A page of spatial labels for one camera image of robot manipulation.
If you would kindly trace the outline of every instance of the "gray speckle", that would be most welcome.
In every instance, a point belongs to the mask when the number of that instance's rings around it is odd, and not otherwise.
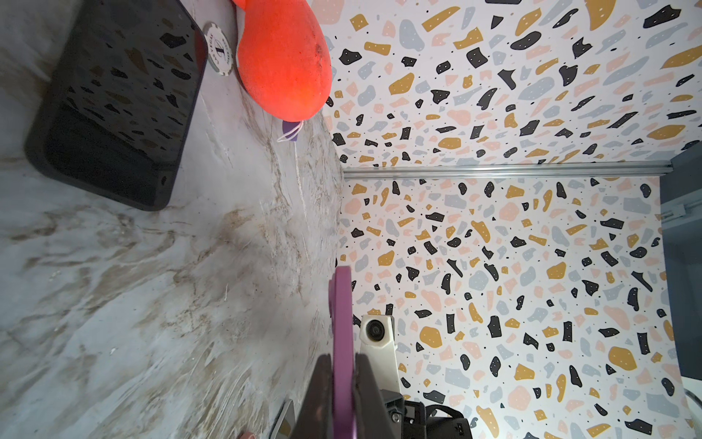
[[[501,315],[507,315],[510,312],[510,309],[507,307],[507,304],[504,301],[499,301],[495,309]]]
[[[477,291],[482,291],[487,286],[487,282],[488,282],[488,279],[487,279],[487,275],[485,274],[485,272],[482,270],[478,270],[468,280],[468,286],[471,289],[475,289]]]
[[[429,83],[426,82],[426,80],[414,86],[414,91],[419,94],[426,93],[429,91],[429,89],[431,89],[431,87],[429,86]]]
[[[592,353],[590,353],[590,342],[585,337],[580,338],[580,350],[583,355],[592,356]]]
[[[385,231],[390,233],[392,236],[399,236],[395,223],[393,223],[391,219],[385,221]]]
[[[529,250],[524,250],[522,252],[522,258],[524,258],[525,261],[528,261],[529,259],[534,257],[535,251],[536,251],[536,249],[534,249],[533,247],[530,248]]]
[[[546,371],[546,379],[549,379],[551,377],[551,374],[556,370],[556,366],[554,366],[553,363],[549,362],[546,366],[543,367],[543,369]]]
[[[558,0],[558,3],[553,5],[550,11],[546,15],[543,16],[541,21],[539,22],[539,26],[544,26],[550,23],[552,20],[555,18],[558,18],[563,11],[566,10],[568,6],[570,6],[573,3],[573,0]]]
[[[547,315],[548,311],[545,308],[537,308],[534,310],[534,313],[527,318],[527,320],[530,322],[538,320],[540,323],[543,323],[543,319],[545,319]]]
[[[578,119],[585,119],[586,117],[596,118],[597,116],[600,116],[601,114],[604,114],[608,111],[612,111],[613,109],[614,105],[600,105],[599,107],[595,108],[590,112],[581,114],[580,116],[578,116]]]
[[[557,244],[561,244],[566,247],[570,245],[570,241],[566,238],[566,235],[563,235],[563,232],[557,225],[551,227],[551,236]]]
[[[490,402],[493,404],[502,399],[502,387],[498,386],[495,390],[490,392]]]
[[[664,395],[652,395],[647,393],[646,403],[649,406],[649,410],[652,412],[665,414],[672,418],[680,417],[680,408],[671,401],[668,401]]]
[[[514,416],[505,416],[505,422],[512,427],[512,430],[519,430],[519,421]]]
[[[571,439],[585,439],[583,431],[575,422],[571,422]]]
[[[641,392],[632,390],[630,388],[625,388],[624,392],[622,392],[621,394],[624,395],[624,398],[628,399],[629,401],[636,401],[641,396]]]
[[[611,35],[610,37],[607,37],[602,40],[602,48],[595,54],[599,55],[608,48],[612,47],[614,44],[617,44],[618,41],[620,41],[624,36],[626,35],[626,31],[624,29],[620,30],[619,32]]]
[[[358,261],[356,261],[354,268],[356,270],[356,273],[358,273],[359,271],[363,270],[367,266],[368,266],[368,255],[365,254],[365,255],[363,255],[362,258],[360,258]]]
[[[368,86],[363,93],[358,95],[358,105],[361,107],[365,107],[375,98],[376,98],[375,87]]]
[[[436,270],[433,273],[429,273],[428,275],[422,276],[422,279],[424,279],[424,285],[431,285],[434,283],[434,280],[437,278],[437,275],[440,272]]]
[[[631,134],[631,133],[633,133],[634,131],[636,131],[636,130],[639,128],[639,126],[640,126],[640,125],[639,125],[639,124],[636,124],[636,123],[631,124],[631,125],[627,126],[626,128],[624,128],[624,130],[622,130],[621,133],[622,133],[624,136],[628,136],[629,134]]]
[[[505,346],[501,344],[497,345],[497,352],[500,354],[503,360],[507,360],[509,357],[513,356],[514,353],[508,350]]]
[[[360,299],[356,301],[357,304],[365,303],[366,305],[369,305],[371,303],[371,300],[373,300],[373,297],[375,297],[375,293],[372,291],[365,291],[363,293],[363,296],[361,296]]]
[[[411,353],[412,350],[404,343],[397,344],[397,352],[399,353]]]
[[[595,369],[594,367],[590,365],[584,365],[583,366],[583,373],[587,376],[602,376],[599,370]]]
[[[650,214],[651,205],[647,204],[641,198],[625,198],[624,210],[634,212],[636,214]]]
[[[463,371],[460,369],[449,369],[446,368],[446,382],[456,387],[469,388],[470,379],[463,375]]]
[[[639,4],[639,7],[641,9],[646,9],[649,6],[652,6],[656,3],[658,3],[658,0],[636,0],[636,2]]]
[[[413,48],[418,52],[424,50],[424,41],[419,37],[410,20],[403,20],[399,24],[399,43],[404,48]]]
[[[666,39],[671,38],[674,33],[676,33],[678,30],[682,29],[683,27],[686,27],[687,23],[680,23],[678,25],[675,25],[669,29],[666,29],[662,32],[659,32],[649,38],[648,41],[646,41],[646,48],[651,48],[658,43],[664,42]]]
[[[447,195],[444,198],[444,206],[456,207],[457,209],[465,209],[468,206],[468,202],[466,202],[460,196],[452,194]]]
[[[469,8],[465,9],[465,12],[463,13],[463,22],[461,23],[461,30],[464,30],[470,26],[470,21],[473,19],[473,15],[475,14],[475,7],[471,6]]]
[[[543,112],[543,116],[548,117],[550,119],[551,117],[556,117],[560,112],[561,107],[559,107],[558,105],[553,105],[549,107],[545,112]]]
[[[478,86],[477,88],[468,91],[467,93],[464,93],[462,95],[454,96],[453,97],[453,104],[454,105],[460,105],[460,104],[465,104],[468,102],[468,100],[477,92],[482,90],[482,86]]]
[[[641,70],[646,63],[649,62],[649,57],[644,56],[637,62],[633,64],[626,65],[625,67],[622,67],[619,70],[615,70],[614,73],[610,74],[607,79],[604,80],[602,83],[603,86],[608,86],[610,84],[614,84],[617,81],[621,81],[624,78],[630,77],[634,73],[638,72]]]
[[[602,291],[604,296],[607,297],[607,301],[614,301],[619,297],[619,292],[624,288],[624,284],[619,284],[614,288],[605,289]]]
[[[556,85],[556,81],[552,77],[541,78],[532,85],[526,87],[519,94],[520,100],[536,100],[545,95],[550,89]]]
[[[492,37],[490,39],[490,42],[488,43],[488,45],[490,45],[490,48],[494,48],[495,46],[497,46],[500,43],[500,41],[502,41],[504,39],[505,39],[504,35],[495,35],[494,37]]]
[[[373,73],[373,66],[375,65],[374,61],[368,61],[358,69],[358,76],[361,77],[361,79],[368,79],[369,76]]]
[[[502,63],[505,62],[505,58],[507,58],[507,53],[500,51],[492,53],[492,62],[495,63],[495,65],[502,65]]]
[[[523,287],[531,284],[536,279],[536,269],[534,267],[529,267],[529,269],[523,272],[519,277],[519,283]]]

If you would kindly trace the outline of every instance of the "pink speckle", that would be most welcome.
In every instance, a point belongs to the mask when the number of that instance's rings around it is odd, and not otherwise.
[[[612,320],[614,320],[616,322],[616,324],[618,324],[621,329],[628,331],[631,328],[631,324],[629,323],[629,318],[627,317],[626,312],[623,309],[613,308],[611,306],[605,306],[604,312],[609,317],[611,317]]]
[[[624,15],[621,16],[621,18],[619,19],[619,21],[617,21],[616,23],[614,23],[614,27],[617,27],[617,28],[622,27],[622,26],[624,26],[624,25],[626,24],[626,22],[629,21],[629,20],[631,20],[631,17],[630,17],[629,15],[624,14]]]
[[[636,376],[636,382],[639,384],[648,384],[653,382],[653,379],[651,378],[651,372],[649,372],[648,369],[644,369],[643,372]]]
[[[575,34],[577,34],[577,33],[578,33],[578,27],[577,27],[577,26],[573,26],[568,32],[564,33],[563,36],[562,36],[561,38],[563,38],[563,39],[570,39],[570,38],[572,38],[573,36],[575,36]]]
[[[444,42],[444,38],[449,36],[451,34],[436,34],[434,35],[434,38],[432,38],[432,46],[443,46],[446,43]]]
[[[390,22],[390,21],[385,22],[385,26],[383,26],[383,36],[390,37],[390,38],[395,37],[395,25],[393,25],[392,22]]]
[[[663,365],[663,370],[670,375],[670,378],[676,380],[678,383],[682,383],[682,378],[680,378],[680,368],[677,365]]]
[[[536,58],[539,55],[543,55],[544,53],[547,53],[550,50],[551,46],[538,46],[526,52],[526,59],[531,60],[532,58]]]
[[[470,111],[468,110],[449,110],[446,115],[461,126],[470,125]]]
[[[524,386],[517,386],[507,397],[507,405],[515,410],[526,410],[531,403],[531,394]]]
[[[351,96],[356,96],[358,94],[358,87],[355,82],[352,82],[346,87],[346,93],[349,93]]]
[[[341,105],[341,110],[346,113],[346,115],[351,114],[351,109],[355,106],[354,102],[352,100],[346,102],[346,104]]]
[[[401,106],[407,105],[407,104],[409,104],[409,101],[407,99],[400,98],[400,99],[396,100],[395,102],[390,103],[390,107],[397,108],[397,107],[401,107]]]
[[[673,79],[675,79],[675,75],[673,74],[673,72],[669,72],[669,73],[666,73],[666,74],[664,74],[664,75],[662,75],[662,76],[659,76],[659,77],[656,77],[656,78],[653,78],[653,79],[649,79],[648,81],[645,81],[645,82],[644,82],[644,87],[652,86],[652,85],[654,85],[654,84],[660,84],[661,82],[672,81]]]
[[[514,221],[519,215],[519,207],[516,204],[509,202],[500,209],[500,219],[504,221]]]
[[[591,79],[590,81],[583,82],[582,84],[578,85],[575,87],[575,92],[574,95],[576,97],[580,96],[582,93],[585,93],[590,87],[594,87],[600,83],[600,78],[596,79]]]
[[[448,345],[441,353],[439,353],[439,358],[442,361],[450,360],[453,358],[453,351],[451,350],[451,345]]]
[[[480,346],[478,346],[476,343],[473,343],[472,341],[463,342],[463,348],[466,349],[470,356],[473,358],[477,359],[482,357],[482,353],[480,353]]]
[[[344,0],[313,0],[311,8],[320,25],[334,25],[341,17]]]
[[[431,306],[434,311],[436,311],[437,313],[441,312],[442,307],[439,294],[436,294],[433,291],[427,291],[423,289],[421,296],[424,298],[424,300],[426,300],[429,303],[429,306]]]
[[[507,291],[512,293],[512,290],[517,286],[517,280],[515,278],[509,279],[507,282],[505,282],[505,288]]]
[[[465,399],[465,396],[463,395],[451,395],[449,396],[449,405],[452,407],[457,407],[459,404],[463,402]]]
[[[585,403],[584,403],[583,401],[580,401],[580,400],[570,400],[570,401],[568,401],[568,403],[566,404],[566,410],[568,410],[568,412],[572,412],[572,411],[575,410],[576,408],[581,407],[581,406],[583,406],[583,405],[585,405]]]

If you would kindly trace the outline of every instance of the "marble surface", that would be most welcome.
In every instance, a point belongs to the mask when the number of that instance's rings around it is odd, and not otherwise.
[[[232,35],[228,1],[186,6]],[[329,133],[317,116],[275,143],[280,121],[208,67],[166,209],[45,178],[22,142],[76,7],[0,5],[0,438],[267,435],[331,350]]]

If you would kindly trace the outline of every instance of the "white poker chip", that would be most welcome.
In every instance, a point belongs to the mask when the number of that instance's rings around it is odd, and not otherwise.
[[[209,62],[218,74],[227,76],[232,71],[234,58],[232,48],[225,37],[224,32],[216,24],[210,22],[203,29],[207,40],[207,51]]]

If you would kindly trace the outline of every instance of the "camera lens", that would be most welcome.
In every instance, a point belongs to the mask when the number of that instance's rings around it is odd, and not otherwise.
[[[366,326],[366,334],[373,341],[380,341],[385,338],[385,326],[380,320],[371,320]]]

